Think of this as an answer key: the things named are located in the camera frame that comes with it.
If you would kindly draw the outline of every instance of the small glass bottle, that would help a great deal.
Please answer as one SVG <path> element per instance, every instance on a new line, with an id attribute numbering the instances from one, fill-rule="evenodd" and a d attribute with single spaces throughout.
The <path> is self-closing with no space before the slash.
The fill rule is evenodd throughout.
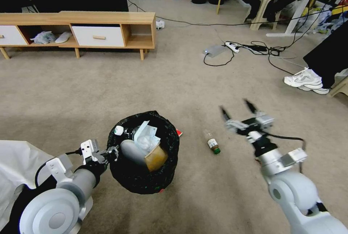
<path id="1" fill-rule="evenodd" d="M 124 128 L 123 126 L 117 125 L 114 130 L 114 134 L 117 136 L 123 136 L 125 139 L 134 140 L 134 135 L 140 126 L 136 128 Z"/>
<path id="2" fill-rule="evenodd" d="M 214 152 L 214 154 L 219 154 L 220 153 L 219 145 L 216 142 L 213 135 L 208 130 L 204 130 L 203 133 L 204 133 L 204 136 L 206 138 L 206 141 L 207 141 L 209 148 Z"/>

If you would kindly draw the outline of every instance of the black monitor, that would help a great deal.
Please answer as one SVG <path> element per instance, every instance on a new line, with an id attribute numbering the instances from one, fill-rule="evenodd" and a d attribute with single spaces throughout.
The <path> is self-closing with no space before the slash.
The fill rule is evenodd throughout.
<path id="1" fill-rule="evenodd" d="M 128 12 L 127 0 L 32 0 L 40 13 L 60 11 Z"/>

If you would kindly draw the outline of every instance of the beige carpet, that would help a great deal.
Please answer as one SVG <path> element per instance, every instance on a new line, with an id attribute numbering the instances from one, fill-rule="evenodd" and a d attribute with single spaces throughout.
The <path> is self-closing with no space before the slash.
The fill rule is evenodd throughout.
<path id="1" fill-rule="evenodd" d="M 215 6 L 189 0 L 136 2 L 160 16 L 190 22 L 240 23 L 246 14 L 235 1 L 223 5 L 218 16 Z M 75 150 L 89 138 L 104 148 L 117 121 L 157 110 L 183 131 L 173 183 L 163 193 L 141 196 L 122 188 L 107 171 L 94 190 L 94 206 L 81 233 L 290 233 L 269 197 L 252 147 L 227 132 L 220 116 L 222 104 L 235 119 L 250 117 L 242 101 L 248 98 L 275 118 L 273 133 L 307 140 L 304 173 L 328 210 L 348 226 L 347 98 L 289 87 L 282 81 L 284 72 L 245 50 L 224 67 L 203 64 L 203 49 L 221 44 L 220 38 L 290 44 L 291 37 L 267 38 L 267 26 L 256 32 L 248 26 L 178 26 L 185 24 L 166 21 L 144 62 L 135 51 L 82 51 L 77 60 L 71 50 L 8 50 L 12 59 L 0 59 L 0 139 L 27 140 L 52 155 Z M 302 56 L 318 39 L 305 37 L 284 56 L 295 53 L 298 58 L 291 61 L 304 65 Z M 226 51 L 210 63 L 230 57 Z M 272 61 L 291 72 L 300 70 L 281 59 Z M 216 135 L 219 155 L 209 150 L 204 128 Z M 300 146 L 274 142 L 283 153 Z M 72 159 L 76 167 L 81 164 L 81 157 Z"/>

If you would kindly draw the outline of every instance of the bottle cap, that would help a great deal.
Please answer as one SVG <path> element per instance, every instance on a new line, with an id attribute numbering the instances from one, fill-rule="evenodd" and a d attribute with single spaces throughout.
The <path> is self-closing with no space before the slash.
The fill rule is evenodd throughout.
<path id="1" fill-rule="evenodd" d="M 114 134 L 115 134 L 115 135 L 118 135 L 118 136 L 121 136 L 121 135 L 123 134 L 123 127 L 117 125 L 117 126 L 115 127 Z"/>
<path id="2" fill-rule="evenodd" d="M 219 154 L 220 153 L 220 149 L 219 148 L 216 148 L 215 150 L 214 150 L 214 154 Z"/>

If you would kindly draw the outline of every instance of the plastic stool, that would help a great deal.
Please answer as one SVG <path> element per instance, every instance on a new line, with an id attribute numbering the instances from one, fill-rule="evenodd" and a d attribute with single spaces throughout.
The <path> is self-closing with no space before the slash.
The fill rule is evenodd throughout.
<path id="1" fill-rule="evenodd" d="M 268 3 L 271 2 L 271 1 L 272 1 L 272 0 L 261 0 L 261 5 L 260 5 L 260 8 L 259 8 L 259 10 L 258 10 L 258 12 L 257 12 L 257 15 L 256 15 L 256 17 L 255 17 L 253 20 L 251 20 L 250 29 L 252 29 L 252 30 L 258 30 L 258 29 L 260 28 L 260 25 L 261 25 L 262 23 L 260 23 L 260 24 L 254 24 L 255 22 L 264 22 L 264 23 L 268 23 L 268 22 L 267 22 L 267 19 L 264 18 L 264 13 L 265 13 L 265 10 L 266 10 L 266 8 L 267 8 Z M 245 18 L 247 18 L 247 16 L 249 15 L 250 11 L 251 11 L 251 7 L 249 8 L 248 13 L 247 13 L 247 15 L 246 15 Z M 275 20 L 276 20 L 276 21 L 279 20 L 279 16 L 280 16 L 280 12 L 276 13 L 276 15 L 275 15 Z M 274 23 L 273 23 L 273 28 L 272 28 L 272 30 L 275 30 L 275 29 L 276 29 L 276 26 L 277 26 L 277 22 L 274 22 Z"/>
<path id="2" fill-rule="evenodd" d="M 344 93 L 348 96 L 348 76 L 340 81 L 333 89 L 331 89 L 329 95 L 334 97 L 338 93 Z"/>

